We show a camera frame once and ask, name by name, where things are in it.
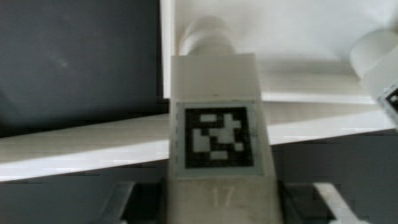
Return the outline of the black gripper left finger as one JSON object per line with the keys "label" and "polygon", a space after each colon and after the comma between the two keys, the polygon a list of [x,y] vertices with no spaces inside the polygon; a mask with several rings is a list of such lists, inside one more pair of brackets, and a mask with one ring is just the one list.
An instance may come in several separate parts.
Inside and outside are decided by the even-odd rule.
{"label": "black gripper left finger", "polygon": [[163,183],[115,184],[95,224],[165,224]]}

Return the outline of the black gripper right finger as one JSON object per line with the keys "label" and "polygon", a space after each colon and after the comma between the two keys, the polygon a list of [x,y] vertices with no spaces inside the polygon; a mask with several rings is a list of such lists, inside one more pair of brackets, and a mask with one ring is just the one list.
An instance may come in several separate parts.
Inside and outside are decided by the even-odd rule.
{"label": "black gripper right finger", "polygon": [[346,204],[332,183],[278,183],[284,224],[371,224]]}

